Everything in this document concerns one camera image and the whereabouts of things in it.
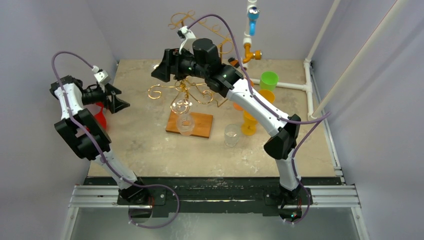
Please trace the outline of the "red plastic goblet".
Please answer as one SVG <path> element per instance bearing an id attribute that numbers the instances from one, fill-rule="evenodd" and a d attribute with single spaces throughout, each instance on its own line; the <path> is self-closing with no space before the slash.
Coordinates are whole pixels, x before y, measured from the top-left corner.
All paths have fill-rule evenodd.
<path id="1" fill-rule="evenodd" d="M 85 106 L 89 112 L 94 116 L 97 122 L 103 127 L 104 130 L 107 130 L 108 123 L 105 117 L 105 106 L 102 102 L 96 102 L 93 104 L 88 104 Z"/>

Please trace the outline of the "clear stemmed glass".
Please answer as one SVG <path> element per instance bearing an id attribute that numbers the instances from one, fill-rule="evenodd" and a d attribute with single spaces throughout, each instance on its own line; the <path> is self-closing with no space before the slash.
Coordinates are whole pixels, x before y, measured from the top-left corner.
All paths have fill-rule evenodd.
<path id="1" fill-rule="evenodd" d="M 195 128 L 195 120 L 191 115 L 193 103 L 188 99 L 175 100 L 171 104 L 171 111 L 177 115 L 176 128 L 180 134 L 190 136 Z"/>

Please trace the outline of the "gold swirl wine glass rack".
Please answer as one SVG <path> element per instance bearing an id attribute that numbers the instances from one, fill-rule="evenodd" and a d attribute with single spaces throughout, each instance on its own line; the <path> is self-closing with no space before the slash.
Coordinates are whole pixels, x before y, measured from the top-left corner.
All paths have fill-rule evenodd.
<path id="1" fill-rule="evenodd" d="M 162 97 L 162 89 L 174 89 L 177 95 L 170 103 L 170 114 L 165 131 L 171 134 L 193 136 L 209 139 L 214 117 L 211 114 L 193 112 L 194 103 L 208 105 L 214 100 L 210 90 L 201 90 L 201 83 L 191 82 L 185 78 L 173 86 L 152 85 L 148 89 L 148 97 L 157 100 Z"/>

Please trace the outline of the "yellow goblet front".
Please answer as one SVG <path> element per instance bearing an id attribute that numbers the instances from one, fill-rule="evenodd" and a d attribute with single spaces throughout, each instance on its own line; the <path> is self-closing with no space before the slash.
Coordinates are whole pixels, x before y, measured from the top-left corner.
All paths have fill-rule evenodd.
<path id="1" fill-rule="evenodd" d="M 241 132 L 245 136 L 253 136 L 257 132 L 257 121 L 246 110 L 243 111 L 243 124 L 241 125 Z"/>

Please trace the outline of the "clear wine glass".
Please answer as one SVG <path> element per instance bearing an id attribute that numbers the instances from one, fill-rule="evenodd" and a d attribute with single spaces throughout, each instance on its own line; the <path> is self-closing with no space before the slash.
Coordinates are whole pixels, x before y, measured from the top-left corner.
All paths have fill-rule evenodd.
<path id="1" fill-rule="evenodd" d="M 160 66 L 160 64 L 159 64 L 159 63 L 154 63 L 154 64 L 151 66 L 151 68 L 152 68 L 152 70 L 154 71 L 154 70 L 156 70 L 159 66 Z"/>

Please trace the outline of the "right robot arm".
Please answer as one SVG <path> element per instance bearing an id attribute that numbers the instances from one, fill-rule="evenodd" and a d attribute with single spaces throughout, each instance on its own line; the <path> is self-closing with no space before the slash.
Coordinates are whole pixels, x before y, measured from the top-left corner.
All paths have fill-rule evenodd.
<path id="1" fill-rule="evenodd" d="M 208 38 L 196 39 L 192 51 L 167 48 L 151 76 L 163 82 L 180 81 L 186 77 L 203 79 L 207 87 L 222 97 L 238 104 L 267 131 L 270 138 L 264 151 L 276 161 L 280 196 L 288 204 L 300 198 L 301 178 L 291 159 L 297 145 L 300 121 L 298 115 L 287 115 L 266 100 L 243 74 L 231 65 L 222 63 L 218 47 Z"/>

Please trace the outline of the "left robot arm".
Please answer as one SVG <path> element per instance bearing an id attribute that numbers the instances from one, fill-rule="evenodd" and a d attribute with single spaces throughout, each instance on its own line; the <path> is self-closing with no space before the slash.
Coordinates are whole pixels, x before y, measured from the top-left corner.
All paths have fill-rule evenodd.
<path id="1" fill-rule="evenodd" d="M 55 130 L 81 159 L 93 161 L 107 171 L 118 185 L 119 196 L 138 205 L 146 203 L 150 193 L 144 183 L 115 156 L 106 129 L 85 107 L 101 104 L 112 114 L 130 107 L 130 103 L 119 99 L 121 90 L 107 83 L 83 88 L 83 82 L 71 75 L 50 85 L 50 93 L 59 100 L 61 120 L 54 124 Z"/>

